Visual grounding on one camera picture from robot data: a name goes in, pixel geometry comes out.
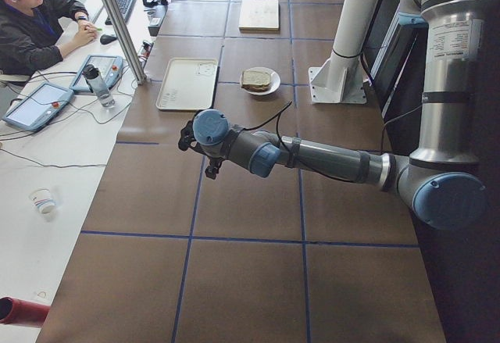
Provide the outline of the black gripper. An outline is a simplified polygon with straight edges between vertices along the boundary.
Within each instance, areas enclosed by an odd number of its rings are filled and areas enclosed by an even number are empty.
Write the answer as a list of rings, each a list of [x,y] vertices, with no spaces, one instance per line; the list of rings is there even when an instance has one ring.
[[[209,157],[209,165],[205,168],[205,175],[210,179],[216,179],[223,163],[223,158]]]

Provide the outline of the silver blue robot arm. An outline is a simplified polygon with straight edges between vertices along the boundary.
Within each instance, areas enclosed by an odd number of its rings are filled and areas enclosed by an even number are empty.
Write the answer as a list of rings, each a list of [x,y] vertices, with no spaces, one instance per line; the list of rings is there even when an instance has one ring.
[[[375,185],[397,195],[434,228],[462,228],[488,207],[470,142],[477,64],[498,1],[400,0],[400,23],[428,29],[420,139],[407,156],[360,150],[363,126],[354,119],[334,121],[334,133],[348,136],[348,147],[341,148],[233,124],[215,109],[196,113],[180,132],[178,146],[209,159],[209,178],[225,161],[260,177],[281,164],[340,182]]]

